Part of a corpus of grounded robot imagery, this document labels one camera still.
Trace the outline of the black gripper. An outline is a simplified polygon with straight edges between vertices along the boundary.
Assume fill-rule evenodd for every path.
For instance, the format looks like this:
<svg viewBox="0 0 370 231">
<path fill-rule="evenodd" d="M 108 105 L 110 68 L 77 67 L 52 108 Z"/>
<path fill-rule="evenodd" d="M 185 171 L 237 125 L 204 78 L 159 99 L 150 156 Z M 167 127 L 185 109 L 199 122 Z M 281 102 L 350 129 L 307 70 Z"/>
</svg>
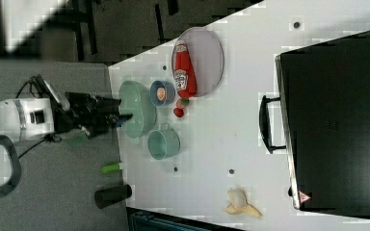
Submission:
<svg viewBox="0 0 370 231">
<path fill-rule="evenodd" d="M 120 99 L 83 92 L 66 92 L 69 109 L 54 110 L 54 128 L 58 134 L 82 129 L 88 138 L 107 133 L 115 124 L 121 127 L 133 115 L 119 115 Z"/>
</svg>

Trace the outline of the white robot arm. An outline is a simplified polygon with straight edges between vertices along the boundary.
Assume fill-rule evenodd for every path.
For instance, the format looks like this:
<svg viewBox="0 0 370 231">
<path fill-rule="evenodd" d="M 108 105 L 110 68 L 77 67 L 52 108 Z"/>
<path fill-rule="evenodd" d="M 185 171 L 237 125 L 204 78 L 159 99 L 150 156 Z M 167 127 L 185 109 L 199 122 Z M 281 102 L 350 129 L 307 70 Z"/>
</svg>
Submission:
<svg viewBox="0 0 370 231">
<path fill-rule="evenodd" d="M 0 230 L 60 231 L 85 218 L 113 183 L 101 169 L 120 160 L 118 122 L 111 98 L 0 101 Z"/>
</svg>

